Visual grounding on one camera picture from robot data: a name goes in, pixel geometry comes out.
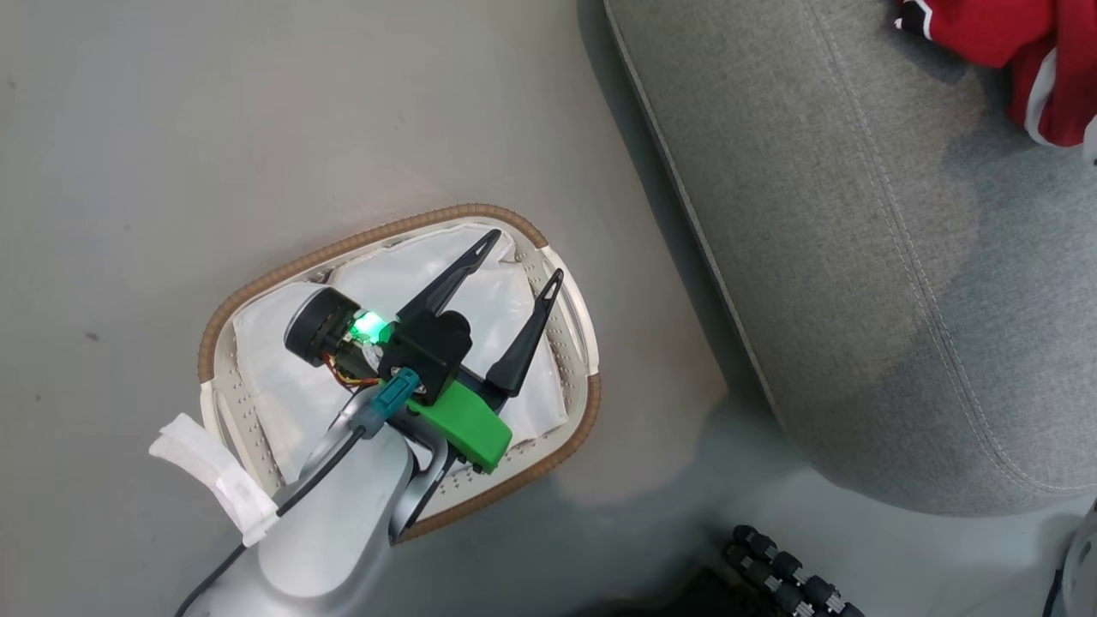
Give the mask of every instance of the white basket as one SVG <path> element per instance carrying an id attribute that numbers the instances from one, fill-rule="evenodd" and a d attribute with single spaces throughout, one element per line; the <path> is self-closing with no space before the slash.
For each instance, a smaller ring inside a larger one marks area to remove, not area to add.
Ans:
<path id="1" fill-rule="evenodd" d="M 598 413 L 601 384 L 598 345 L 575 279 L 544 236 L 521 216 L 493 205 L 457 205 L 384 225 L 306 255 L 237 291 L 214 313 L 199 352 L 202 420 L 226 445 L 227 430 L 240 462 L 268 494 L 273 495 L 285 483 L 251 394 L 240 379 L 234 315 L 291 282 L 323 282 L 332 269 L 355 257 L 466 222 L 499 227 L 513 237 L 516 257 L 533 289 L 543 288 L 556 268 L 565 271 L 545 335 L 556 359 L 567 423 L 511 448 L 490 475 L 462 470 L 446 476 L 405 539 L 449 525 L 512 493 L 559 464 L 586 439 Z"/>

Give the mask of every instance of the gray sofa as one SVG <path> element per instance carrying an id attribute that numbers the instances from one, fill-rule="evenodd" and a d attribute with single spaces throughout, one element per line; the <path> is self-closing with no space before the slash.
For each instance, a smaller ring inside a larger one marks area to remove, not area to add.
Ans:
<path id="1" fill-rule="evenodd" d="M 774 414 L 947 515 L 1097 492 L 1097 170 L 892 0 L 608 0 Z"/>

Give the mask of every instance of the green light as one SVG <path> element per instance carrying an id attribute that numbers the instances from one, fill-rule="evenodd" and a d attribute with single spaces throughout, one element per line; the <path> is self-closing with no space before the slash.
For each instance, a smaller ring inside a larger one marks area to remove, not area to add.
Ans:
<path id="1" fill-rule="evenodd" d="M 381 315 L 366 311 L 350 325 L 350 336 L 361 343 L 376 345 L 381 339 L 381 330 L 385 329 L 386 325 L 388 324 L 381 318 Z"/>

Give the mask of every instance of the red clothing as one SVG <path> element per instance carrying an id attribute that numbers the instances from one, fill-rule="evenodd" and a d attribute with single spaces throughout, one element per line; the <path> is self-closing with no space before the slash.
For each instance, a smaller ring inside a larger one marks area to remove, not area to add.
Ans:
<path id="1" fill-rule="evenodd" d="M 900 0 L 895 25 L 1014 74 L 1009 117 L 1097 159 L 1097 0 Z"/>

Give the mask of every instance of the floor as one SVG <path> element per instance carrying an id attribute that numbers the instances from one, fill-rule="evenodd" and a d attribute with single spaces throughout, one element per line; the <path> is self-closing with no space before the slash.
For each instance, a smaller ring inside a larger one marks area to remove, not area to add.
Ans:
<path id="1" fill-rule="evenodd" d="M 1038 614 L 1086 504 L 937 518 L 807 469 L 600 4 L 574 0 L 0 0 L 0 614 L 170 614 L 238 541 L 146 453 L 197 415 L 214 308 L 302 253 L 461 202 L 518 211 L 567 260 L 601 414 L 551 476 L 397 547 L 370 614 L 646 597 L 740 521 L 869 615 Z"/>

